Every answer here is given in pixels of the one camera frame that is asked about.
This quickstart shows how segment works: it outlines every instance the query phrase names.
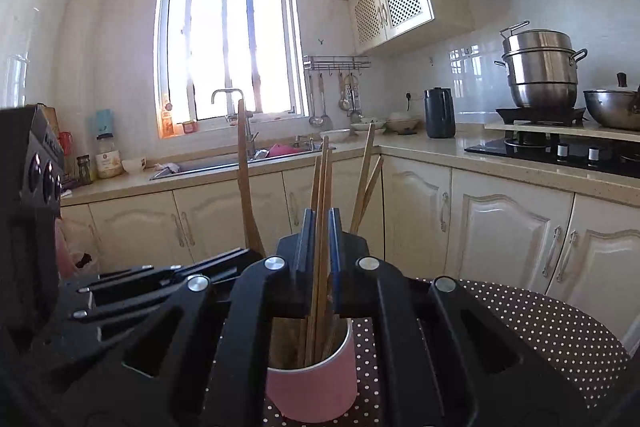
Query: black pitcher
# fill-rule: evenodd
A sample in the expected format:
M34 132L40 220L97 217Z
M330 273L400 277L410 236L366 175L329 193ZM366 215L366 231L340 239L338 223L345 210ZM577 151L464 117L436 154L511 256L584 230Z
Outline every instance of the black pitcher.
M456 135L456 117L450 89L435 87L426 90L424 111L429 138L453 138Z

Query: stove knob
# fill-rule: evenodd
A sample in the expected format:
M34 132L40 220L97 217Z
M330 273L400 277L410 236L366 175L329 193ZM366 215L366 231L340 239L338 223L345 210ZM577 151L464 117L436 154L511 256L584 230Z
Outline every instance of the stove knob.
M566 159L569 156L569 146L566 143L559 143L557 155L559 158Z
M45 203L49 203L49 200L56 191L56 181L53 178L53 166L51 162L47 162L47 166L44 168L44 177L42 179L42 197Z
M56 186L54 188L54 197L56 201L60 201L60 195L62 194L62 182L60 181L60 176L56 176Z
M589 147L589 163L597 163L600 161L600 149L597 147Z
M40 167L40 156L36 153L33 155L31 165L29 165L29 190L31 192L35 192L36 188L38 188L41 176L42 167Z

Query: window pane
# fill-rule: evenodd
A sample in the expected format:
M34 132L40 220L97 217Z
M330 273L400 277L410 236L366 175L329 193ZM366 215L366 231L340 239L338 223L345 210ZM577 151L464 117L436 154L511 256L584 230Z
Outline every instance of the window pane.
M225 87L222 49L222 0L191 0L191 78L199 120L226 115L226 97L211 94Z
M229 42L229 75L231 85L244 92L247 110L255 111L254 84L251 77L251 52L246 19L246 0L227 0L227 28ZM234 107L238 111L238 98Z
M255 40L262 110L291 110L282 0L254 0Z
M187 63L184 41L184 13L186 0L169 0L167 20L167 75L169 96L174 106L175 123L189 120L187 102Z

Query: white wall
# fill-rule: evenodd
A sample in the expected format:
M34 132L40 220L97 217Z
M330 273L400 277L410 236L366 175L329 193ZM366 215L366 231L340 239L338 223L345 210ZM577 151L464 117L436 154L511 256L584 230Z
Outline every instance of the white wall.
M354 54L345 2L297 0L297 3L303 54ZM155 18L156 0L104 0L96 40L92 111L110 108L114 112L114 133L124 157L158 158L234 144L237 136L234 128L170 139L158 137L154 97ZM385 90L382 70L366 71L360 79L364 107L372 111L383 110L380 107ZM335 128L343 128L348 119L337 107L338 76L334 74L325 79L327 111ZM318 95L316 103L320 111ZM308 125L306 118L257 124L256 130L262 139L317 131Z
M21 105L14 96L11 75L15 59L29 60L24 94L26 103L53 105L53 60L58 27L65 12L66 0L0 0L0 107Z
M531 20L531 29L567 33L574 49L589 50L578 65L576 107L584 107L582 90L615 84L619 71L628 73L632 85L640 82L640 0L471 0L471 5L475 31L392 60L394 75L387 89L395 110L406 108L407 91L424 96L425 89L436 86L452 89L460 122L492 121L496 108L515 107L506 72L494 60L503 53L498 32L523 20ZM479 51L475 58L452 62L451 53L461 55L473 45ZM454 71L454 66L462 71ZM415 112L424 115L422 100L415 103Z
M95 132L95 33L103 0L69 0L62 24L57 60L56 112L62 129L74 137L75 156L90 154Z

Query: silver screw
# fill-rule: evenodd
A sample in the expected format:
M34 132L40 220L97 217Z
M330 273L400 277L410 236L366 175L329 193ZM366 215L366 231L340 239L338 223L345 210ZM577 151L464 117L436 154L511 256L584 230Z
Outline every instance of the silver screw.
M449 277L440 277L436 279L436 288L444 293L451 293L456 289L456 282Z
M358 261L358 265L363 270L377 270L380 266L380 261L378 261L375 257L363 257Z
M209 286L209 279L204 275L194 275L189 279L187 286L192 292L201 292Z
M285 266L285 261L282 257L278 257L277 255L274 255L273 257L268 257L267 259L264 260L264 266L266 267L267 270L279 270L281 268L284 268Z

